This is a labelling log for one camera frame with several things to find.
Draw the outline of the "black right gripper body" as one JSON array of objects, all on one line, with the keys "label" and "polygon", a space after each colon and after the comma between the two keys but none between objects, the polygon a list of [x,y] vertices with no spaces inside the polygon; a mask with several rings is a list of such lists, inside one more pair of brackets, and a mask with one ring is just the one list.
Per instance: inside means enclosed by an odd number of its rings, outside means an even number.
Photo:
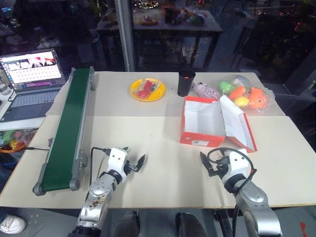
[{"label": "black right gripper body", "polygon": [[213,176],[219,176],[219,177],[224,177],[225,174],[227,174],[229,167],[228,165],[230,164],[230,160],[228,156],[224,156],[222,158],[219,158],[218,160],[211,160],[209,158],[209,161],[213,164],[216,164],[216,170],[211,167],[211,169],[208,171],[209,177]]}]

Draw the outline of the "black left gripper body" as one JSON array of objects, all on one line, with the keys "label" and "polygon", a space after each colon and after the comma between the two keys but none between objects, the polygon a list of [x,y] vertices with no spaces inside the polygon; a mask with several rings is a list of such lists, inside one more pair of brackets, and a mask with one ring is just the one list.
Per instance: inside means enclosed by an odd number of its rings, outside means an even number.
[{"label": "black left gripper body", "polygon": [[131,171],[138,172],[138,167],[135,165],[131,165],[130,161],[127,160],[125,165],[124,165],[124,172],[125,172],[125,174],[130,174]]}]

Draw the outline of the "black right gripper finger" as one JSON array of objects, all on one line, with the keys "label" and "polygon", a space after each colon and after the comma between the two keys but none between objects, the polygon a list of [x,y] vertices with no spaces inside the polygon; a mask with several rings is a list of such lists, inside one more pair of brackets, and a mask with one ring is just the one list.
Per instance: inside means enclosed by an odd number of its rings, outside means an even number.
[{"label": "black right gripper finger", "polygon": [[199,154],[200,154],[200,158],[205,169],[207,171],[211,171],[211,163],[209,162],[209,159],[207,158],[206,154],[204,154],[203,152],[200,152]]}]

